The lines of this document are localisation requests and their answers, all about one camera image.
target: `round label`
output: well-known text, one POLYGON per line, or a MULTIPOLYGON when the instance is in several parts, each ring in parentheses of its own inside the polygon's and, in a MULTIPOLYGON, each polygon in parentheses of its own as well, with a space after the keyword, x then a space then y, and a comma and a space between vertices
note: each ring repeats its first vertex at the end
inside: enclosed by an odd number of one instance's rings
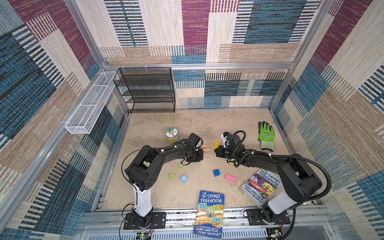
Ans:
POLYGON ((174 127, 170 127, 166 130, 166 136, 167 137, 174 137, 177 135, 177 130, 174 127))

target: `glove cuff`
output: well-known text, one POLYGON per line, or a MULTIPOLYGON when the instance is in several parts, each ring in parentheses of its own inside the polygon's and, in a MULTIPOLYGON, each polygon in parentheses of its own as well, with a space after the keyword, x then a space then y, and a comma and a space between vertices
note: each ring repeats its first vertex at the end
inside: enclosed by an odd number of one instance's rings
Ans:
POLYGON ((262 150, 269 150, 273 152, 275 149, 273 142, 266 142, 266 141, 261 141, 260 147, 262 150))

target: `white wire basket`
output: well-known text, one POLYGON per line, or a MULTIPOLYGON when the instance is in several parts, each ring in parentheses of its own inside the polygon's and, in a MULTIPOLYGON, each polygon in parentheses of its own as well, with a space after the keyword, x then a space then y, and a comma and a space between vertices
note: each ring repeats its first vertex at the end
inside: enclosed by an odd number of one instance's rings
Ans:
POLYGON ((118 80, 116 72, 102 72, 91 87, 65 128, 71 134, 89 134, 118 80))

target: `table surface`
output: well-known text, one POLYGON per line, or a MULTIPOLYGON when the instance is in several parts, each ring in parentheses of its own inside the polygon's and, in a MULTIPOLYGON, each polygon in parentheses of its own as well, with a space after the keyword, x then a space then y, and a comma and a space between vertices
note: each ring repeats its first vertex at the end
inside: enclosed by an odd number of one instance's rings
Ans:
MULTIPOLYGON (((121 163, 132 151, 144 145, 151 147, 168 146, 165 131, 169 127, 178 130, 179 139, 188 138, 192 132, 200 136, 204 144, 210 144, 211 152, 204 153, 201 162, 191 163, 178 168, 181 159, 163 165, 156 183, 152 186, 151 202, 154 208, 197 207, 200 190, 225 194, 225 206, 252 206, 254 202, 245 194, 241 185, 259 168, 234 166, 226 159, 216 157, 215 141, 221 142, 223 132, 234 133, 243 130, 247 136, 243 142, 246 149, 260 149, 258 141, 258 122, 266 121, 275 130, 274 154, 289 154, 276 124, 267 109, 225 109, 225 110, 176 110, 175 113, 135 113, 132 114, 119 157, 116 161, 107 194, 104 209, 122 209, 134 202, 133 188, 121 174, 121 163), (220 176, 213 171, 219 169, 220 176), (226 174, 237 177, 236 183, 225 179, 226 174), (185 175, 188 181, 180 178, 185 175)), ((137 154, 134 153, 124 162, 126 169, 137 154)))

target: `pink block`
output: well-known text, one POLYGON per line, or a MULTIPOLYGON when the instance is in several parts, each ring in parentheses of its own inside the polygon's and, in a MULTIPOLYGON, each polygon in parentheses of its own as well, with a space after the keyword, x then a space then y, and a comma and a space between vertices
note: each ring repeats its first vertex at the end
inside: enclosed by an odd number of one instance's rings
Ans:
POLYGON ((229 180, 229 181, 231 181, 231 182, 236 182, 236 177, 234 177, 234 176, 232 176, 232 175, 230 175, 230 174, 226 174, 225 175, 225 179, 226 180, 229 180))

